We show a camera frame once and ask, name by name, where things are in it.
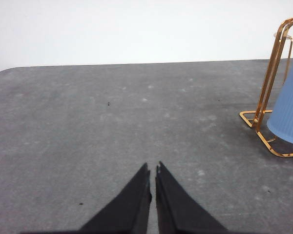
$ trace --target gray table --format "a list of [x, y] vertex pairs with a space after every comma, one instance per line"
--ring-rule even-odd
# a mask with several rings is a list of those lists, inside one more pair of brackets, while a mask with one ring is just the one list
[[255, 108], [267, 62], [0, 72], [0, 234], [80, 228], [143, 162], [154, 195], [159, 160], [227, 228], [293, 234], [293, 158], [238, 116]]

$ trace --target gold metal stand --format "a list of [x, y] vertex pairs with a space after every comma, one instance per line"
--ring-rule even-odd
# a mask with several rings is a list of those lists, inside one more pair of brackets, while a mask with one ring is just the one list
[[[265, 80], [262, 86], [261, 94], [259, 96], [259, 101], [257, 105], [257, 109], [254, 111], [242, 111], [240, 112], [240, 117], [248, 124], [249, 127], [254, 128], [259, 138], [262, 140], [262, 142], [265, 144], [265, 146], [268, 148], [268, 150], [273, 153], [276, 156], [279, 157], [293, 157], [293, 153], [286, 153], [281, 154], [275, 151], [272, 146], [270, 145], [270, 142], [273, 142], [277, 139], [275, 136], [273, 139], [265, 139], [263, 134], [260, 132], [260, 126], [264, 118], [265, 113], [271, 113], [272, 110], [267, 110], [267, 104], [268, 100], [272, 91], [272, 86], [274, 83], [275, 75], [278, 70], [278, 66], [280, 63], [282, 51], [284, 48], [284, 44], [286, 39], [290, 39], [290, 49], [288, 54], [288, 61], [287, 61], [287, 67], [286, 72], [284, 76], [285, 81], [288, 73], [288, 67], [290, 64], [290, 56], [291, 56], [291, 50], [292, 50], [292, 44], [293, 44], [293, 38], [291, 36], [288, 36], [289, 29], [293, 26], [293, 18], [285, 20], [278, 28], [278, 31], [275, 35], [275, 41], [272, 48], [272, 54], [270, 56], [269, 64], [267, 67]], [[252, 119], [248, 119], [245, 117], [245, 114], [254, 114], [254, 117]]]

